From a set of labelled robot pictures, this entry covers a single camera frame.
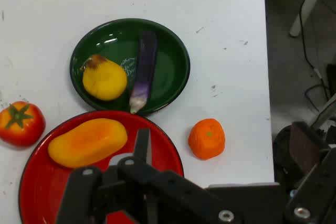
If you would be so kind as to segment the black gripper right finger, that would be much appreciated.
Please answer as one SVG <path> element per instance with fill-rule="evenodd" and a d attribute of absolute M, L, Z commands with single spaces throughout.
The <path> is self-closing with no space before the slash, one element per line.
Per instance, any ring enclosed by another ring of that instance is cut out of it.
<path fill-rule="evenodd" d="M 285 208 L 286 223 L 335 223 L 335 148 L 304 178 Z"/>

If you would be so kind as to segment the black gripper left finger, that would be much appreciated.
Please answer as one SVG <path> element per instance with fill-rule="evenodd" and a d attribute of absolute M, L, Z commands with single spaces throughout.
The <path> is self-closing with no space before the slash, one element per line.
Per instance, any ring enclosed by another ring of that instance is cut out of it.
<path fill-rule="evenodd" d="M 236 214 L 215 195 L 180 175 L 149 164 L 151 132 L 139 129 L 134 151 L 107 170 L 73 170 L 57 223 L 105 223 L 123 211 L 138 223 L 235 223 Z"/>

